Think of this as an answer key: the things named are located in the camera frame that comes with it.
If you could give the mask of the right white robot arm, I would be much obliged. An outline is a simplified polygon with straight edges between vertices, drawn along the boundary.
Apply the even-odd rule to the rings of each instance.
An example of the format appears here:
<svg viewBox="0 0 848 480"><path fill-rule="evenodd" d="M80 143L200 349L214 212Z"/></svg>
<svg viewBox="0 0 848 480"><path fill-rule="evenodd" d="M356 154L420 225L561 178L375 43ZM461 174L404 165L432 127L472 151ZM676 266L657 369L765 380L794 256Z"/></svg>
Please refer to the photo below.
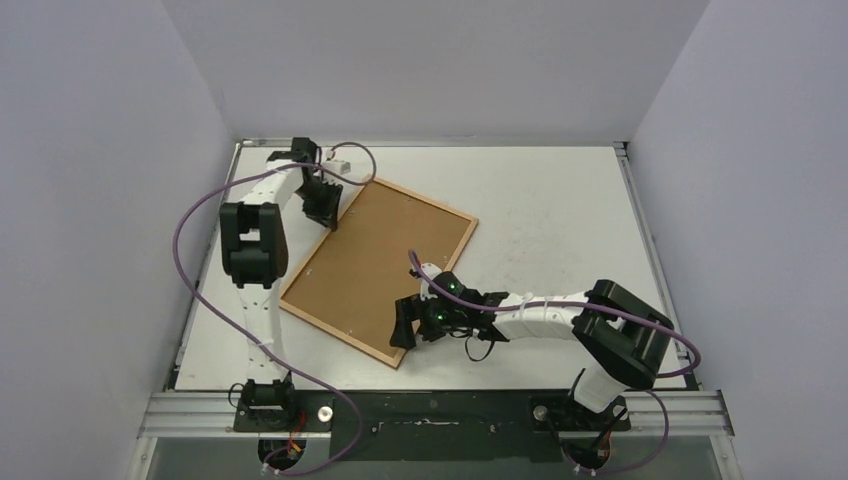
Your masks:
<svg viewBox="0 0 848 480"><path fill-rule="evenodd" d="M418 340L477 338L494 345L521 339L579 343L592 363L578 375L565 402L568 421L588 429L627 389L653 387L668 349L672 322L607 279L570 296L487 292L434 269L418 293L395 302L389 344L410 350Z"/></svg>

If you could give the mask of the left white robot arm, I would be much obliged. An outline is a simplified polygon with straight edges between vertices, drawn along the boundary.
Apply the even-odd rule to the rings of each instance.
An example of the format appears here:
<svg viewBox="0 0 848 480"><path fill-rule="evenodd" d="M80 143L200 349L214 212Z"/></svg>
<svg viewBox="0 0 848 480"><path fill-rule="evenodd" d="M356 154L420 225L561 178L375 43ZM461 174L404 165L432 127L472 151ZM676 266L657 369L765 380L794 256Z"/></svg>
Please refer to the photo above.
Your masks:
<svg viewBox="0 0 848 480"><path fill-rule="evenodd" d="M222 266L239 297L248 342L248 379L236 405L239 421L263 431L289 431L306 420L292 374L279 365L284 356L279 300L289 265L282 210L294 196L309 220L334 231L338 227L341 186L314 168L320 147L296 137L287 151L266 161L267 176L239 200L219 209Z"/></svg>

